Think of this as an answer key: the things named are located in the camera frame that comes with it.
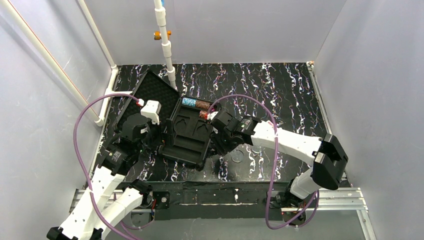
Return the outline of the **orange black poker chip stack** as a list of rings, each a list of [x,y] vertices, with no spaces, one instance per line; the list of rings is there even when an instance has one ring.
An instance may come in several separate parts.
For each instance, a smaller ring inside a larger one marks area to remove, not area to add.
[[[209,113],[207,111],[205,111],[205,110],[201,110],[199,112],[199,117],[202,118],[202,119],[204,119],[204,120],[208,120]]]

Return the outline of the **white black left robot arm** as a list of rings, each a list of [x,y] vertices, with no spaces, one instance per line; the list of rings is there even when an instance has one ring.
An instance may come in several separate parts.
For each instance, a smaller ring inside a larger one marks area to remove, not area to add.
[[[133,209],[152,207],[156,202],[152,186],[141,180],[124,187],[121,196],[109,206],[106,203],[145,149],[160,144],[161,133],[157,113],[130,115],[121,130],[100,149],[100,161],[90,179],[91,186],[68,218],[60,226],[52,227],[46,237],[49,240],[102,240],[111,232],[111,227]]]

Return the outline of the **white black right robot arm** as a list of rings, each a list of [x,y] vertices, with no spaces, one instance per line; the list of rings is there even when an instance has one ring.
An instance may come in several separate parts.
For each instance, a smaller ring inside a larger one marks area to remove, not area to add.
[[[348,156],[338,138],[307,136],[282,128],[269,121],[246,115],[241,120],[225,111],[210,113],[207,120],[213,127],[210,139],[221,156],[239,145],[269,148],[295,157],[310,168],[291,180],[284,192],[270,197],[274,208],[298,207],[310,194],[324,188],[337,190],[348,163]]]

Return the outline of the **black poker set case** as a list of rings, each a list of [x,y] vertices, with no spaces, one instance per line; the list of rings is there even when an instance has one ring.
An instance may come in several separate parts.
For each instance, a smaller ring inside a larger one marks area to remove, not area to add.
[[[159,126],[162,144],[156,150],[167,160],[185,164],[198,171],[204,168],[210,150],[210,134],[213,127],[199,112],[203,109],[182,105],[183,97],[169,83],[151,70],[147,70],[136,85],[134,96],[144,101],[159,101]],[[176,132],[173,146],[165,144],[166,119],[173,120]]]

